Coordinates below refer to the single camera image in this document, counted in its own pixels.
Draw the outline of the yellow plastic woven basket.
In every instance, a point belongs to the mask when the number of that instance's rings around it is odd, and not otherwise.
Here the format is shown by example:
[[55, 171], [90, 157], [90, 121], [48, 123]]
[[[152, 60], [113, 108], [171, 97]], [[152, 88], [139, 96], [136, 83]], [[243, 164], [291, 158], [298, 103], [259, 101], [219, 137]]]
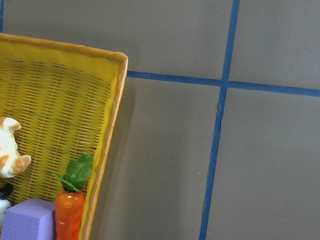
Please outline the yellow plastic woven basket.
[[128, 70], [128, 57], [83, 45], [0, 35], [0, 114], [16, 119], [18, 150], [32, 161], [2, 179], [15, 205], [31, 198], [54, 201], [70, 160], [93, 156], [85, 181], [79, 238], [90, 237]]

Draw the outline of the toy orange carrot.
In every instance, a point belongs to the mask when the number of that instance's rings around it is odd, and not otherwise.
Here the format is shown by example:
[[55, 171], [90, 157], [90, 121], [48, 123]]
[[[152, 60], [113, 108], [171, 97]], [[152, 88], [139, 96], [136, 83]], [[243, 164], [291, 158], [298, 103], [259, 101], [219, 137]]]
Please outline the toy orange carrot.
[[84, 153], [69, 161], [63, 175], [53, 173], [62, 189], [55, 198], [55, 232], [57, 240], [77, 240], [84, 211], [84, 192], [92, 173], [93, 156]]

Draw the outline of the toy croissant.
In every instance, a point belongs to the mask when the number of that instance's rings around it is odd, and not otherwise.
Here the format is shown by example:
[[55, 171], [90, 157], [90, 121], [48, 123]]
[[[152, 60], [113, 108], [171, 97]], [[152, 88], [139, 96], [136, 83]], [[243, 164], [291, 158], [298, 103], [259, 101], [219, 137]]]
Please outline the toy croissant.
[[13, 178], [23, 173], [32, 161], [30, 155], [20, 155], [15, 131], [21, 124], [11, 117], [0, 118], [0, 178]]

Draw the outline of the purple foam cube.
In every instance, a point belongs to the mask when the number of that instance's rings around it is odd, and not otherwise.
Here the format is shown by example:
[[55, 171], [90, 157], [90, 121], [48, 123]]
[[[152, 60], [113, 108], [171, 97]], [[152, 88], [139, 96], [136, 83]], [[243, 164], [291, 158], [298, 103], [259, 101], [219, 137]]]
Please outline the purple foam cube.
[[55, 203], [31, 198], [4, 212], [2, 240], [54, 240]]

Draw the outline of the toy panda figure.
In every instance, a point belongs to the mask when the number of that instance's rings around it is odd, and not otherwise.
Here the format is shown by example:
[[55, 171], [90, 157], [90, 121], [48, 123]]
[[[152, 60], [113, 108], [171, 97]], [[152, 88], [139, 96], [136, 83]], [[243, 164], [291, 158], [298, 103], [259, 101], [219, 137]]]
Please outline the toy panda figure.
[[5, 211], [12, 205], [8, 200], [8, 197], [13, 192], [14, 187], [12, 184], [8, 183], [4, 188], [0, 189], [0, 227], [2, 227], [4, 222]]

